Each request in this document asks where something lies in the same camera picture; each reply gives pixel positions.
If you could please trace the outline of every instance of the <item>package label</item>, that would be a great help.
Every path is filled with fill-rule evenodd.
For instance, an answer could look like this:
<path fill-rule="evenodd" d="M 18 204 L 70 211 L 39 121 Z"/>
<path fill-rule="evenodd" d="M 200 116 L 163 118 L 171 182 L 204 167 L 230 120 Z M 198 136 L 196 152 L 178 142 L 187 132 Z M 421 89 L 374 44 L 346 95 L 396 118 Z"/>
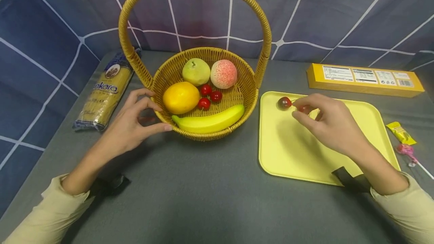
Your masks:
<path fill-rule="evenodd" d="M 408 80 L 410 80 L 410 77 L 406 73 L 393 72 L 393 75 L 395 76 L 396 79 L 408 79 Z"/>
<path fill-rule="evenodd" d="M 366 70 L 366 69 L 354 69 L 352 68 L 354 73 L 355 82 L 361 82 L 361 83 L 371 83 L 371 84 L 378 84 L 377 77 L 374 74 L 374 71 L 372 70 Z"/>
<path fill-rule="evenodd" d="M 322 70 L 325 79 L 354 82 L 350 68 L 323 66 Z"/>
<path fill-rule="evenodd" d="M 398 85 L 402 87 L 414 87 L 413 82 L 411 80 L 398 79 Z"/>
<path fill-rule="evenodd" d="M 397 86 L 395 78 L 392 75 L 392 72 L 376 70 L 375 73 L 377 74 L 381 85 Z"/>

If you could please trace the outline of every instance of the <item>wicker basket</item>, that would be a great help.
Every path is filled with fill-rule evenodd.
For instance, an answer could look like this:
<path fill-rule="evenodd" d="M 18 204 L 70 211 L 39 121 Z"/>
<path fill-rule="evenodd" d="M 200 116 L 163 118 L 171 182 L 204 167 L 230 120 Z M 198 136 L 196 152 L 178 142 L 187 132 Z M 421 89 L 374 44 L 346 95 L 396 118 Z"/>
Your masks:
<path fill-rule="evenodd" d="M 211 105 L 211 108 L 208 111 L 200 111 L 198 109 L 194 109 L 180 116 L 208 116 L 221 112 L 233 105 L 244 104 L 245 106 L 245 113 L 238 122 L 224 130 L 209 134 L 197 134 L 179 129 L 172 121 L 171 113 L 166 110 L 162 112 L 157 112 L 157 117 L 162 122 L 167 122 L 174 125 L 174 131 L 194 140 L 208 141 L 223 138 L 224 136 L 229 135 L 229 133 L 231 133 L 243 122 L 245 122 L 245 120 L 251 115 L 253 109 L 255 108 L 258 101 L 259 87 L 261 86 L 262 78 L 264 76 L 265 68 L 269 59 L 271 51 L 271 30 L 265 13 L 261 9 L 261 7 L 255 0 L 243 0 L 254 10 L 261 22 L 263 30 L 263 46 L 261 55 L 258 60 L 256 73 L 253 72 L 252 68 L 248 65 L 247 62 L 245 62 L 245 60 L 235 55 L 234 53 L 229 52 L 228 50 L 216 47 L 197 47 L 177 53 L 176 55 L 169 58 L 157 70 L 153 78 L 146 69 L 145 65 L 143 65 L 143 62 L 141 61 L 137 53 L 135 53 L 134 47 L 129 41 L 129 37 L 127 34 L 128 17 L 137 1 L 138 0 L 125 1 L 125 4 L 121 11 L 121 15 L 119 17 L 119 38 L 125 56 L 131 63 L 134 71 L 140 78 L 140 81 L 143 83 L 143 85 L 145 85 L 145 87 L 153 90 L 156 93 L 156 95 L 152 98 L 153 101 L 156 102 L 156 104 L 158 104 L 164 110 L 162 97 L 165 90 L 169 86 L 183 80 L 182 68 L 189 59 L 201 58 L 206 61 L 210 67 L 215 61 L 218 61 L 220 59 L 228 59 L 232 61 L 238 71 L 238 81 L 233 87 L 227 90 L 222 90 L 223 99 L 220 104 Z"/>

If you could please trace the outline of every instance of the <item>spaghetti package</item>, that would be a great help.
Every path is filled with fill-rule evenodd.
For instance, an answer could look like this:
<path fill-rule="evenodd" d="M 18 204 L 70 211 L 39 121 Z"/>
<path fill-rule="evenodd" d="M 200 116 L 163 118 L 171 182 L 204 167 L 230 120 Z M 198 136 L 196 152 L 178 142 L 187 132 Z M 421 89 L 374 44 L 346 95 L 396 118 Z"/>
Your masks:
<path fill-rule="evenodd" d="M 105 67 L 72 128 L 104 130 L 132 75 L 133 69 L 125 55 L 117 53 Z"/>

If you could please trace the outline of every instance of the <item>table surface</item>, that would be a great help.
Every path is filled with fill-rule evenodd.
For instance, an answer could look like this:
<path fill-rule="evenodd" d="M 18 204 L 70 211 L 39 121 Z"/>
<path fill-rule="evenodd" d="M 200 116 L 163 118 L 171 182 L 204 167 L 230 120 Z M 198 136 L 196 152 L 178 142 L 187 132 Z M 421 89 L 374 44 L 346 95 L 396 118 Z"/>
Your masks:
<path fill-rule="evenodd" d="M 108 53 L 92 75 L 54 138 L 0 220 L 0 239 L 41 201 L 51 178 L 71 171 L 98 132 L 72 131 L 71 126 L 101 70 Z M 143 52 L 151 73 L 173 53 Z M 256 67 L 256 59 L 247 59 Z M 434 104 L 426 93 L 415 98 L 366 95 L 309 89 L 309 63 L 270 61 L 260 89 L 370 102 L 388 124 L 399 121 L 418 141 L 420 162 L 434 172 Z M 137 76 L 128 86 L 142 87 Z M 258 163 L 258 105 L 231 135 L 212 142 L 195 142 L 177 133 L 155 135 L 136 150 L 120 156 L 104 171 L 123 172 L 132 183 L 116 197 L 94 202 L 68 231 L 65 243 L 401 243 L 402 237 L 368 195 L 344 188 L 268 175 Z M 391 133 L 392 144 L 397 139 Z M 419 168 L 414 176 L 431 196 L 433 181 Z"/>

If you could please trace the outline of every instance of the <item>beige sleeve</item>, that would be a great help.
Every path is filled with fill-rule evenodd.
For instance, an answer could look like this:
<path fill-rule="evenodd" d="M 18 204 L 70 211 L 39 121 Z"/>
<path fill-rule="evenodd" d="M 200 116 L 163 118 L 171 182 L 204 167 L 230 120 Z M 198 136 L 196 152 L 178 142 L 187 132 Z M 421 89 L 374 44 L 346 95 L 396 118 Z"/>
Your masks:
<path fill-rule="evenodd" d="M 407 173 L 408 189 L 379 195 L 371 188 L 371 195 L 402 229 L 409 243 L 434 243 L 434 201 Z"/>
<path fill-rule="evenodd" d="M 89 192 L 76 196 L 66 193 L 61 181 L 66 175 L 51 180 L 42 193 L 42 201 L 11 233 L 3 244 L 57 244 L 66 230 L 88 209 L 93 198 Z"/>

